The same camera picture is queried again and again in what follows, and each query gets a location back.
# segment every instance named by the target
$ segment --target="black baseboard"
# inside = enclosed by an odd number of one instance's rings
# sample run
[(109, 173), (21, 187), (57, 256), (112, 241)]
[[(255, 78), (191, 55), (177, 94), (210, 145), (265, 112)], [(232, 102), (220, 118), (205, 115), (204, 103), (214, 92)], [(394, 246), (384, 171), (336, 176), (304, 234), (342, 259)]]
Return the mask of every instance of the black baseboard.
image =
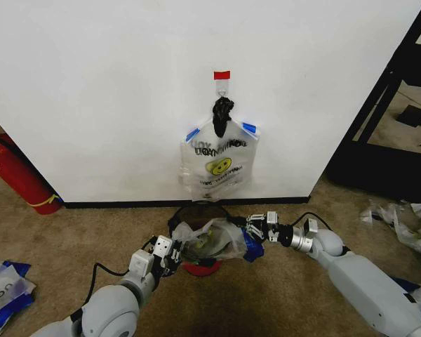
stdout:
[[(310, 197), (225, 199), (216, 202), (219, 205), (254, 205), (254, 204), (306, 204)], [(136, 207), (179, 207), (192, 204), (191, 200), (161, 201), (113, 201), (113, 202), (65, 202), (67, 209), (131, 209)]]

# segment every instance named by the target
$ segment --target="blue tape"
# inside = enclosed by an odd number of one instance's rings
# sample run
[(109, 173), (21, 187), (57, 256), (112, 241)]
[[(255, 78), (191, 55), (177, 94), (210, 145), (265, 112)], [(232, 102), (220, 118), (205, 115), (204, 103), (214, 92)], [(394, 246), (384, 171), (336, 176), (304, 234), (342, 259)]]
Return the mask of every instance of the blue tape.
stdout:
[(11, 261), (4, 261), (3, 265), (6, 266), (6, 267), (9, 267), (10, 265), (12, 265), (14, 267), (15, 271), (21, 277), (25, 277), (29, 268), (31, 267), (31, 265), (29, 265), (27, 263), (19, 263), (19, 262), (11, 262)]
[(24, 293), (14, 298), (10, 303), (0, 309), (0, 328), (10, 319), (10, 317), (33, 303), (31, 295)]
[(189, 133), (186, 136), (185, 141), (188, 142), (189, 140), (191, 140), (198, 132), (199, 132), (199, 128), (196, 128), (195, 130), (193, 130), (191, 133)]
[(246, 244), (246, 254), (243, 256), (248, 262), (253, 262), (256, 258), (264, 256), (264, 247), (256, 242), (249, 234), (242, 228), (243, 238)]
[(255, 125), (248, 124), (248, 123), (242, 123), (241, 125), (243, 126), (245, 130), (250, 131), (251, 133), (255, 133), (255, 130), (256, 130)]

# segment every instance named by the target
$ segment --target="black metal frame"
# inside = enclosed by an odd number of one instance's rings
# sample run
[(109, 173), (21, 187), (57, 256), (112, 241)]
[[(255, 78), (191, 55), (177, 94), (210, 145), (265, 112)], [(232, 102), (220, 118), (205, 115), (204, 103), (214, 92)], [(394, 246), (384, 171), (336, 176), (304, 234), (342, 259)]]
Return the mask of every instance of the black metal frame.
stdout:
[(376, 82), (371, 91), (370, 95), (366, 98), (365, 103), (357, 114), (356, 118), (352, 122), (351, 126), (348, 129), (348, 132), (344, 136), (340, 146), (345, 145), (353, 140), (357, 131), (361, 128), (365, 120), (371, 113), (371, 110), (374, 108), (374, 105), (377, 101), (377, 107), (374, 109), (373, 114), (371, 115), (370, 120), (365, 126), (365, 129), (362, 131), (359, 142), (367, 143), (373, 134), (375, 128), (379, 124), (380, 119), (384, 115), (385, 111), (389, 107), (389, 104), (393, 100), (393, 97), (396, 95), (396, 92), (399, 89), (399, 85), (402, 82), (402, 79), (394, 71), (394, 65), (396, 59), (401, 55), (405, 50), (412, 45), (416, 44), (416, 41), (421, 35), (421, 11), (418, 13), (415, 21), (410, 26), (410, 29), (407, 31), (407, 34), (403, 38), (402, 42), (399, 44), (397, 50), (394, 52), (392, 59), (390, 60), (388, 66), (385, 68), (384, 72)]

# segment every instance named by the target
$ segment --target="hanging plastic bag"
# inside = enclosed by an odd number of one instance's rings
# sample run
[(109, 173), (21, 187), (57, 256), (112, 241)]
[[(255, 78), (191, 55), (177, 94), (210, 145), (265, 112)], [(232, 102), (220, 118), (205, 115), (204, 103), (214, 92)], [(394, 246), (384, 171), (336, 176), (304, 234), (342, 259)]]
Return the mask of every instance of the hanging plastic bag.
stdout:
[(29, 265), (0, 262), (0, 335), (12, 315), (33, 303), (35, 285), (24, 278)]
[(213, 118), (181, 142), (180, 175), (194, 201), (222, 199), (251, 177), (259, 130), (229, 116), (234, 103), (224, 96), (229, 72), (224, 74), (216, 78), (221, 97), (215, 102)]

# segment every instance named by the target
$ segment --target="silver metal joint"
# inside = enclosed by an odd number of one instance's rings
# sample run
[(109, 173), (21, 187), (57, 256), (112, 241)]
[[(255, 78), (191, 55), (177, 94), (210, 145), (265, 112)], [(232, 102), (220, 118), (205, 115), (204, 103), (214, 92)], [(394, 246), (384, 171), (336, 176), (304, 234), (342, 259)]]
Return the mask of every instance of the silver metal joint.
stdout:
[(309, 253), (314, 243), (313, 238), (318, 232), (318, 223), (314, 219), (307, 219), (304, 227), (293, 228), (293, 238), (290, 247), (296, 251)]

